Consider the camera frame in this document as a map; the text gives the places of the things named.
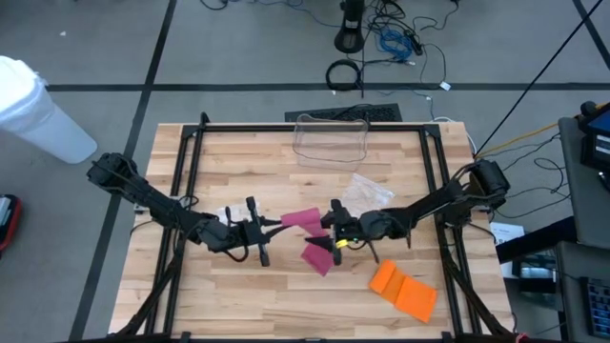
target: gray floor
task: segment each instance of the gray floor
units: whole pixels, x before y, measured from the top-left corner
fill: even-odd
[[[142,85],[145,83],[168,0],[0,0],[0,54],[26,61],[51,85]],[[338,1],[306,0],[326,23],[339,18]],[[400,0],[409,18],[436,18],[452,8],[449,1]],[[594,0],[583,0],[589,9]],[[610,45],[605,17],[610,4],[593,16],[603,42]],[[464,0],[443,31],[425,31],[425,42],[447,57],[447,82],[456,89],[483,84],[488,91],[427,91],[434,114],[464,121],[480,144],[562,40],[579,22],[572,0]],[[197,0],[179,0],[154,82],[156,84],[322,84],[326,68],[343,55],[333,48],[335,29],[318,25],[306,13],[284,6],[246,1],[220,12]],[[370,44],[366,58],[384,56]],[[430,50],[425,82],[442,76],[439,55]],[[374,66],[369,82],[417,82],[423,59],[415,66]],[[554,89],[532,91],[490,146],[578,112],[586,100],[608,101],[606,91],[570,91],[567,83],[607,83],[610,70],[584,28],[540,79]],[[498,87],[514,91],[498,91]],[[140,91],[54,91],[51,95],[104,151],[125,149]],[[279,122],[284,111],[398,103],[405,121],[430,119],[428,104],[409,91],[385,96],[367,91],[153,91],[134,152],[145,170],[155,127],[161,122],[195,122],[206,111],[214,122]],[[550,131],[526,143],[539,142]],[[68,338],[92,264],[110,197],[88,184],[89,163],[68,166],[0,132],[0,192],[25,202],[19,233],[0,260],[0,337],[10,342],[52,342]],[[498,158],[508,165],[515,153]],[[536,156],[560,165],[559,142]],[[507,171],[515,191],[554,187],[559,175],[541,171],[524,159]],[[558,199],[541,192],[511,199],[502,209],[519,214]],[[566,201],[519,218],[498,221],[526,230],[554,222],[571,212]],[[86,337],[106,333],[133,214],[122,204],[85,330]],[[536,333],[558,323],[556,313],[530,304],[510,288],[518,329]],[[558,337],[557,330],[545,337]]]

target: orange cloth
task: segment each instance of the orange cloth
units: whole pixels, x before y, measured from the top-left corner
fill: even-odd
[[[393,261],[384,260],[381,263],[369,288],[393,303],[398,310],[424,323],[430,321],[437,301],[437,290],[405,275]]]

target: black keyboard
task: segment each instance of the black keyboard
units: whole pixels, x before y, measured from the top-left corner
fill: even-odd
[[[284,113],[284,120],[288,123],[294,123],[299,115],[309,114],[313,118],[317,119],[332,119],[341,121],[353,121],[356,119],[366,120],[367,117],[372,122],[402,121],[398,104],[361,106],[346,111],[348,109],[349,107],[324,110],[289,111]]]
[[[610,339],[610,281],[581,277],[589,334]]]

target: white trash can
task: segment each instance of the white trash can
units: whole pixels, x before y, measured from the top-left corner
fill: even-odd
[[[76,164],[97,143],[55,105],[44,81],[22,61],[0,56],[0,129]]]

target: pink cloth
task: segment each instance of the pink cloth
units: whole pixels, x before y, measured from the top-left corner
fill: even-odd
[[[297,225],[313,237],[325,236],[327,233],[322,229],[320,223],[320,210],[318,208],[308,209],[301,212],[287,213],[281,216],[283,226]],[[325,276],[334,265],[333,255],[330,252],[314,244],[308,244],[301,254],[304,259],[316,272]]]
[[[320,210],[318,208],[308,209],[301,212],[287,213],[281,216],[283,226],[298,225],[313,237],[326,235],[320,223]]]
[[[313,244],[307,245],[307,248],[305,248],[301,254],[301,258],[309,263],[309,265],[322,276],[326,276],[328,271],[335,264],[333,255],[330,252]]]

